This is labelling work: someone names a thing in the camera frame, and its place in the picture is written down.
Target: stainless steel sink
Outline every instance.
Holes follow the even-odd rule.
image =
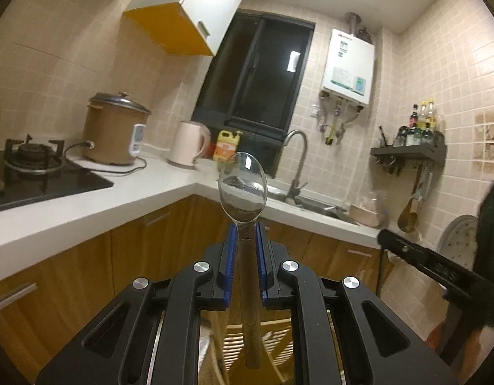
[[[268,197],[277,201],[284,202],[286,199],[286,192],[275,187],[268,186]],[[306,198],[302,195],[295,197],[295,206],[302,208],[304,210],[312,211],[317,214],[322,214],[323,216],[337,218],[338,220],[345,221],[346,223],[355,224],[358,226],[353,219],[351,219],[346,211],[338,206],[322,203],[321,201],[313,200],[311,198]]]

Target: transparent plastic spoon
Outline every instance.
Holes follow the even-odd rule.
[[[218,180],[220,204],[238,232],[237,256],[245,366],[261,366],[261,303],[255,223],[267,203],[267,177],[252,155],[237,152],[225,163]]]

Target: window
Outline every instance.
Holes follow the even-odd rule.
[[[269,175],[293,115],[314,24],[267,13],[236,13],[213,59],[193,120],[241,130],[239,150]]]

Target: water heater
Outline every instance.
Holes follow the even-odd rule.
[[[374,73],[374,45],[333,30],[322,89],[367,107]]]

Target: pot handle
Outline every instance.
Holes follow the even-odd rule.
[[[194,157],[195,160],[204,156],[204,153],[208,149],[208,145],[211,142],[212,136],[211,133],[209,132],[208,127],[206,127],[204,124],[197,122],[194,122],[194,124],[199,125],[199,127],[201,128],[201,136],[202,136],[202,147],[201,150],[199,150],[199,152],[197,152],[197,154],[195,155]]]

